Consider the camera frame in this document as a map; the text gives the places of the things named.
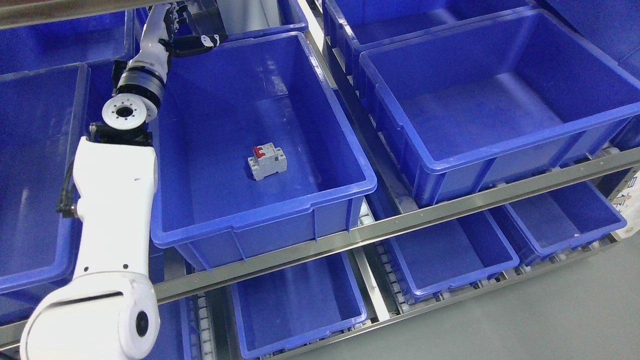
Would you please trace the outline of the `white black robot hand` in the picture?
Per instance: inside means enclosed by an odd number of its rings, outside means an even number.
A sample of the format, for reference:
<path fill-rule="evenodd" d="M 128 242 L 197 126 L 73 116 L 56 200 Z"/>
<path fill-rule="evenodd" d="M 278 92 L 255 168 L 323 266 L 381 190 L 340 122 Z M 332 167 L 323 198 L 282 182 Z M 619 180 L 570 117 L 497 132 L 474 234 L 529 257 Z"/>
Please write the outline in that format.
<path fill-rule="evenodd" d="M 127 69 L 145 69 L 158 76 L 166 76 L 172 59 L 206 54 L 229 39 L 224 31 L 210 34 L 178 36 L 185 7 L 176 2 L 150 7 L 142 28 L 140 50 L 126 65 Z"/>

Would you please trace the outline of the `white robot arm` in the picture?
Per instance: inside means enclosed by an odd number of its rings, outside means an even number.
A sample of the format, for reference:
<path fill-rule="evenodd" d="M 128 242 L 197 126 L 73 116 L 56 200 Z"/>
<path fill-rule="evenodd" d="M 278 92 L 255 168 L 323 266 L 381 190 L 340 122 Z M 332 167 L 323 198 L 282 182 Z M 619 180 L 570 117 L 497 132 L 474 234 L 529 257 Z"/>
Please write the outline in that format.
<path fill-rule="evenodd" d="M 1 78 L 1 292 L 36 287 L 23 360 L 139 360 L 161 326 L 156 154 L 83 136 L 88 80 L 83 63 Z"/>

